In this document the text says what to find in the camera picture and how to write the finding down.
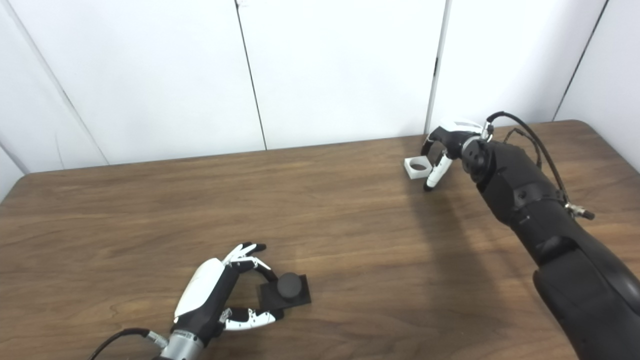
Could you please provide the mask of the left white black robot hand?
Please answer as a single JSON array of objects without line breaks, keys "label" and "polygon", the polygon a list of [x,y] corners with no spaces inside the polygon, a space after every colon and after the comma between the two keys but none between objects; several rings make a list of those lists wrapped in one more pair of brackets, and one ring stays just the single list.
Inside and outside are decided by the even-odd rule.
[{"label": "left white black robot hand", "polygon": [[176,310],[171,332],[191,333],[208,346],[225,331],[246,331],[281,321],[281,309],[263,310],[227,306],[241,274],[256,271],[269,282],[278,280],[275,272],[254,253],[266,249],[262,243],[238,244],[223,260],[203,262],[187,284]]}]

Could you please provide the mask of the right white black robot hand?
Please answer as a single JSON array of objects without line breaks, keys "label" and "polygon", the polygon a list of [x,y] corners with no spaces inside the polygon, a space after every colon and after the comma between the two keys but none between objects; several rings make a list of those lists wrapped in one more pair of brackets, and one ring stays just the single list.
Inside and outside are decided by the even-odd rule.
[{"label": "right white black robot hand", "polygon": [[426,136],[420,151],[422,157],[427,157],[435,143],[439,142],[444,146],[423,183],[424,191],[432,191],[453,161],[462,157],[462,152],[468,142],[482,139],[484,133],[484,127],[475,122],[452,118],[443,119],[441,124]]}]

